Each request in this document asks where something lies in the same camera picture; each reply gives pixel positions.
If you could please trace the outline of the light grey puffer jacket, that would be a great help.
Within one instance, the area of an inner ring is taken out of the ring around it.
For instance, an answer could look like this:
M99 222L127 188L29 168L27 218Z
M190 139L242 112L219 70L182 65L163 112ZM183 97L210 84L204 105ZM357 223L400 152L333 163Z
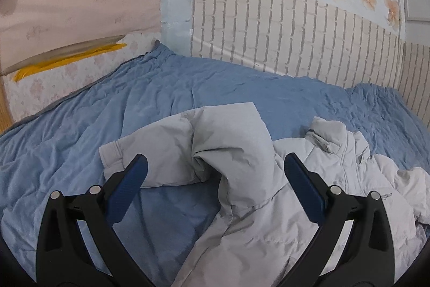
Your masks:
M99 149L104 175L137 154L149 162L145 187L183 186L221 175L219 213L200 236L175 286L274 286L305 251L317 226L284 174L295 153L304 166L346 193L379 192L393 235L395 274L423 248L429 224L429 174L400 170L371 154L364 136L315 118L302 138L273 141L253 103L206 106L166 117Z

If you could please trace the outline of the blue bed quilt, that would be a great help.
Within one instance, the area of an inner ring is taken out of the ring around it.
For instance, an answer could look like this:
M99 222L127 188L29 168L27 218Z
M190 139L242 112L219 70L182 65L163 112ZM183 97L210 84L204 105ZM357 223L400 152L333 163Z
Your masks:
M167 116L252 102L275 140L305 135L320 116L360 131L374 154L429 169L429 131L396 90L343 89L307 77L187 58L163 45L1 136L2 251L34 277L37 240L54 190L82 194L103 182L100 146Z

